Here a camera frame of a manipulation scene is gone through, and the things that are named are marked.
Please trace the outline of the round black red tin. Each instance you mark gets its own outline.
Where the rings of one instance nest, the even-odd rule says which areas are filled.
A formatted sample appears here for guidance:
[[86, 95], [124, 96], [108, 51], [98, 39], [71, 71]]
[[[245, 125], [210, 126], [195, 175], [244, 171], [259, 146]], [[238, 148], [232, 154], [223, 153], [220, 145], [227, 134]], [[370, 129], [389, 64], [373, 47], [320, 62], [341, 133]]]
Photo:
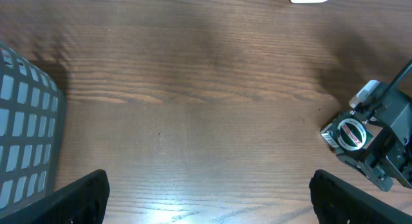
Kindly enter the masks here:
[[334, 118], [320, 134], [332, 148], [340, 151], [357, 151], [373, 139], [373, 134], [350, 112]]

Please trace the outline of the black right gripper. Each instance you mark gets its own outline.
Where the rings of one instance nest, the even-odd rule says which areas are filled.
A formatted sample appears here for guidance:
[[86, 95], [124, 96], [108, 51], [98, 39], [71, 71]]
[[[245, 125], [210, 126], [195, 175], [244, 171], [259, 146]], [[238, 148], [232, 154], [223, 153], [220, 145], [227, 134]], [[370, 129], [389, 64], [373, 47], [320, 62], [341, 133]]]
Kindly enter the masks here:
[[357, 151], [334, 149], [336, 157], [382, 191], [389, 191], [394, 179], [410, 189], [411, 98], [387, 85], [378, 85], [365, 102], [347, 112], [366, 126], [373, 139]]

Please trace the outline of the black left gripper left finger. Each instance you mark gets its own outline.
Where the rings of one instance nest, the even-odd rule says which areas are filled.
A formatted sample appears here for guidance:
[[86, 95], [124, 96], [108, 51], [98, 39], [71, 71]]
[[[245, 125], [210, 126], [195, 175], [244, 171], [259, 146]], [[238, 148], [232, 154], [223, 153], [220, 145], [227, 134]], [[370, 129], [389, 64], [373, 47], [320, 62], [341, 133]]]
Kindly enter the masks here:
[[110, 188], [98, 169], [33, 204], [1, 218], [4, 224], [101, 224]]

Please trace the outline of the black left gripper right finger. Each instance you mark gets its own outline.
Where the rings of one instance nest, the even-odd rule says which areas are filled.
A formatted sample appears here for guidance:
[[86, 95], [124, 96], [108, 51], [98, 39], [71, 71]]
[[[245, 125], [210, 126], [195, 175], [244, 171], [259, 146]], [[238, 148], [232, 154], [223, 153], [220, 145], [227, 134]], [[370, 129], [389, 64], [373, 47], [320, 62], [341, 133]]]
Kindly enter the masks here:
[[309, 184], [320, 224], [411, 224], [411, 216], [319, 169]]

